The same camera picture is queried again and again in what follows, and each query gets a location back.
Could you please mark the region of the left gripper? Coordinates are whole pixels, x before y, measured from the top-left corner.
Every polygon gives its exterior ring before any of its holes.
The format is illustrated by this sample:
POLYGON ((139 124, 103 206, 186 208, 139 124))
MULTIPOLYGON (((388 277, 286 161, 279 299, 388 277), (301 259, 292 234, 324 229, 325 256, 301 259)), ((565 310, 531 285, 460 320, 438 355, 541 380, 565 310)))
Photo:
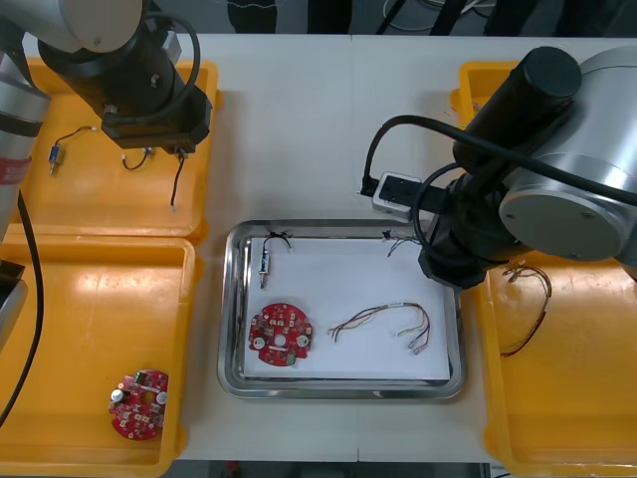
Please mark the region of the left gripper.
POLYGON ((102 99, 102 130, 119 147, 173 149, 174 155, 189 156, 210 132, 212 104, 195 87, 183 102, 167 112, 181 91, 171 87, 124 86, 105 91, 102 99))

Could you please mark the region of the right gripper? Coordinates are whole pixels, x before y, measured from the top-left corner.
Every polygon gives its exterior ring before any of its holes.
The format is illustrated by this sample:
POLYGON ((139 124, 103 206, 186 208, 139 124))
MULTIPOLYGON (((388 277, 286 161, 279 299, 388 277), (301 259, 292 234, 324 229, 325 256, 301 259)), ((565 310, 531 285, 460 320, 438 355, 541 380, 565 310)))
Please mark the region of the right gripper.
POLYGON ((480 285, 492 268, 490 232, 480 225, 454 218, 434 218, 425 233, 418 263, 435 282, 455 290, 480 285))

